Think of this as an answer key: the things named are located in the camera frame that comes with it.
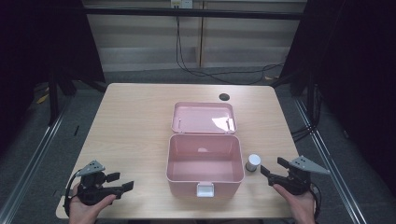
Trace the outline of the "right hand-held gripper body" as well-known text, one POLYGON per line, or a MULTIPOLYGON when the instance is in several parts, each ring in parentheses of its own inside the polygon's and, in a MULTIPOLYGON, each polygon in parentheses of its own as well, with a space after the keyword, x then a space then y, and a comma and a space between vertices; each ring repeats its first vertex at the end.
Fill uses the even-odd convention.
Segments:
POLYGON ((311 174, 328 175, 330 171, 317 163, 309 160, 305 156, 300 156, 289 161, 290 168, 287 176, 270 174, 268 184, 273 186, 278 184, 293 195, 301 195, 310 190, 311 174))

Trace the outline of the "black curtain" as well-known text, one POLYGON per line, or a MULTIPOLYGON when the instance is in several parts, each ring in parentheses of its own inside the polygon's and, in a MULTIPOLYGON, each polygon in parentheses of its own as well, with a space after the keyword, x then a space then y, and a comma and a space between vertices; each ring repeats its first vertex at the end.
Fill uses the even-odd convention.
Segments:
POLYGON ((396 0, 306 0, 280 79, 318 85, 396 197, 396 0))
POLYGON ((38 83, 105 80, 82 0, 0 0, 0 157, 15 139, 38 83))

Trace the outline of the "metal floor rail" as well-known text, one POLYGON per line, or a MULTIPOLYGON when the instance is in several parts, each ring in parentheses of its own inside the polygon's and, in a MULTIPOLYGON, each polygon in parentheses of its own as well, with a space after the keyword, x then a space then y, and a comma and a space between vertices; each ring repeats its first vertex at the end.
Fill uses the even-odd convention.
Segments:
POLYGON ((67 98, 59 114, 56 116, 51 125, 47 127, 38 146, 35 148, 35 153, 27 162, 21 177, 18 179, 15 189, 11 191, 10 195, 7 197, 4 207, 0 210, 0 224, 11 224, 21 205, 21 201, 23 200, 28 188, 31 185, 38 166, 47 154, 52 139, 58 132, 59 127, 63 122, 64 113, 67 111, 70 104, 71 99, 67 98))
POLYGON ((364 217, 364 214, 359 206, 356 198, 352 194, 350 188, 347 186, 347 182, 342 177, 329 149, 324 143, 320 132, 317 129, 313 129, 311 125, 311 121, 307 115, 307 109, 304 105, 304 102, 297 98, 294 100, 296 107, 304 121, 304 125, 310 128, 310 136, 313 140, 318 154, 322 158, 326 168, 330 171, 330 177, 332 182, 334 183, 335 188, 337 189, 338 194, 354 224, 369 224, 367 219, 364 217))

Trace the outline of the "person's right hand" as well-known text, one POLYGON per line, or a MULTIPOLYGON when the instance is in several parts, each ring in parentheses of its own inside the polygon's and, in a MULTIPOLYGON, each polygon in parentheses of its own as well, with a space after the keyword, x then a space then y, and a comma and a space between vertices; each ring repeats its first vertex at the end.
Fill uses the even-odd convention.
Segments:
POLYGON ((278 184, 274 184, 273 188, 290 206, 295 224, 316 224, 314 216, 315 200, 310 192, 301 195, 293 195, 278 184))

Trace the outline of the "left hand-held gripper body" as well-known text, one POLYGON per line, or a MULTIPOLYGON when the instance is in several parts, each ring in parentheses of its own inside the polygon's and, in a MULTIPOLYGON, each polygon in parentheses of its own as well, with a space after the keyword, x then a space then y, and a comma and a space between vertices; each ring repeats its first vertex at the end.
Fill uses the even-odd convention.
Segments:
POLYGON ((118 200, 122 195, 122 187, 103 186, 106 182, 105 166, 99 161, 93 160, 77 171, 80 178, 77 196, 86 205, 95 205, 108 195, 115 195, 118 200))

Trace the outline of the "small silver can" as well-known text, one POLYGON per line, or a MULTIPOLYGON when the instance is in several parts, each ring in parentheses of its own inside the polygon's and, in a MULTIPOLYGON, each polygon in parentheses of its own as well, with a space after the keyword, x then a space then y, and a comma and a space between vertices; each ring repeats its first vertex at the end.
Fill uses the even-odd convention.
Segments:
POLYGON ((261 165, 261 157, 257 154, 250 154, 247 157, 247 163, 245 165, 245 168, 249 171, 249 172, 255 172, 257 170, 257 168, 261 165))

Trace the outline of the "person's left hand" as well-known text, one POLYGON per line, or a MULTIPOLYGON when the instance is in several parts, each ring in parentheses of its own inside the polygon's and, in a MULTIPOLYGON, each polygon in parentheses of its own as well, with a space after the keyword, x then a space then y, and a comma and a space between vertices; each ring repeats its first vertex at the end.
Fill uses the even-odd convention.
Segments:
POLYGON ((106 196, 95 205, 86 205, 78 197, 74 197, 69 204, 69 224, 94 224, 97 217, 106 207, 116 200, 115 195, 106 196))

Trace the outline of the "black metal stand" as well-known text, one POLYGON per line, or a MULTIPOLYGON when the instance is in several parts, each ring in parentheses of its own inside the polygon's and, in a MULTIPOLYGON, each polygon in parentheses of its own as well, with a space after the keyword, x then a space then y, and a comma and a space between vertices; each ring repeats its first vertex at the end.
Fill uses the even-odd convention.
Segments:
POLYGON ((64 67, 52 68, 49 72, 49 126, 60 115, 58 90, 66 96, 73 96, 77 91, 70 72, 64 67))

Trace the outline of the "pink plastic storage box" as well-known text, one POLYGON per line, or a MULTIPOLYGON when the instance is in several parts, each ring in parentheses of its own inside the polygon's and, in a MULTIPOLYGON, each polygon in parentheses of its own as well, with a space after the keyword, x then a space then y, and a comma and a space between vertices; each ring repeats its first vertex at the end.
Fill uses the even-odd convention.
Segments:
POLYGON ((231 198, 245 177, 233 107, 175 104, 166 178, 178 197, 231 198))

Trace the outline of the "white wall socket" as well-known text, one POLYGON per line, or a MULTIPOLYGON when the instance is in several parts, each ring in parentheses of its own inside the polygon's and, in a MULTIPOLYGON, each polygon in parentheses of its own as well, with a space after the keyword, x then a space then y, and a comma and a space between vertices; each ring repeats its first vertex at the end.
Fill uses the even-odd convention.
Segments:
POLYGON ((193 9, 192 0, 170 0, 171 8, 193 9))

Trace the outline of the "black horizontal frame bar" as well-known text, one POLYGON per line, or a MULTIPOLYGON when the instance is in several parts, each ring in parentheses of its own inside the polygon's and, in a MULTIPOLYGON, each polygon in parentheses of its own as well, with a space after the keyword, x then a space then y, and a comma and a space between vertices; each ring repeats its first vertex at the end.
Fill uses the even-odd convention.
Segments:
POLYGON ((265 12, 212 9, 172 9, 172 8, 125 8, 125 7, 84 7, 85 14, 134 15, 134 16, 174 16, 201 18, 232 18, 298 21, 305 17, 297 12, 265 12))

